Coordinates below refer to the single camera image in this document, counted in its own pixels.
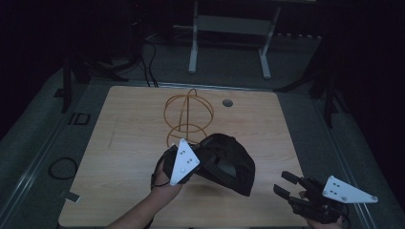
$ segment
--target hand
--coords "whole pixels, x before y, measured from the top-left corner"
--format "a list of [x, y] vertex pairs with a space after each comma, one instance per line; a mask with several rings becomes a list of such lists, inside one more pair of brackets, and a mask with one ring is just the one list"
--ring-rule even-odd
[[[158, 168], [158, 171], [156, 173], [155, 184], [164, 184], [170, 180], [170, 178], [163, 171], [163, 164], [164, 164], [164, 162], [162, 162]], [[168, 183], [161, 187], [154, 187], [149, 196], [153, 196], [154, 198], [161, 199], [164, 202], [169, 202], [178, 195], [181, 188], [182, 188], [182, 184], [177, 184], [177, 185], [172, 186], [172, 185], [170, 185], [170, 183]]]
[[343, 229], [343, 217], [340, 217], [337, 222], [322, 224], [313, 219], [304, 218], [308, 225], [313, 229]]

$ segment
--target black fabric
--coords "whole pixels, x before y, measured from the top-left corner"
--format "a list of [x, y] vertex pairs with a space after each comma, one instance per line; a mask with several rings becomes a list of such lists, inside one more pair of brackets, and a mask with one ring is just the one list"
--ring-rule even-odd
[[201, 168], [195, 174], [243, 196], [250, 196], [256, 172], [255, 163], [235, 137], [210, 135], [195, 148], [194, 152], [201, 163]]

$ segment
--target round hole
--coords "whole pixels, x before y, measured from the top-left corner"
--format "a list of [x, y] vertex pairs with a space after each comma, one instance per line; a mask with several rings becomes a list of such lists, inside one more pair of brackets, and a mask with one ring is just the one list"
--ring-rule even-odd
[[233, 106], [233, 102], [230, 99], [224, 99], [223, 101], [223, 105], [226, 107], [232, 107]]

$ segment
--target table top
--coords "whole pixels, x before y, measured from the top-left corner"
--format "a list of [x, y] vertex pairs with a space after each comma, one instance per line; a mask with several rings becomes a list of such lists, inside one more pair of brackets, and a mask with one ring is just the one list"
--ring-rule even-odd
[[[166, 101], [189, 89], [112, 87], [77, 171], [71, 192], [78, 202], [66, 201], [59, 224], [105, 226], [150, 192], [150, 177], [167, 149], [172, 130], [164, 120]], [[232, 135], [256, 164], [250, 197], [194, 175], [181, 193], [154, 219], [154, 227], [304, 226], [288, 203], [276, 196], [276, 183], [291, 194], [302, 191], [283, 178], [283, 171], [302, 175], [288, 127], [276, 94], [268, 92], [197, 90], [212, 105], [207, 135]], [[231, 107], [223, 104], [233, 102]], [[168, 122], [179, 121], [182, 100], [166, 108]], [[202, 126], [211, 118], [201, 103], [190, 99], [189, 123]], [[190, 134], [195, 140], [203, 133]], [[169, 141], [179, 145], [179, 140]]]

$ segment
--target white triangular marker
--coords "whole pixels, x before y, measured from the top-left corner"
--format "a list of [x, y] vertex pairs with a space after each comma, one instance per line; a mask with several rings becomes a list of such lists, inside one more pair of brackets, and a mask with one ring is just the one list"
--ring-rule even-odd
[[199, 164], [200, 161], [196, 154], [194, 154], [187, 141], [182, 138], [179, 143], [172, 177], [170, 177], [170, 184], [173, 186], [179, 183], [179, 181], [187, 176]]
[[322, 195], [343, 203], [375, 203], [378, 198], [330, 176]]

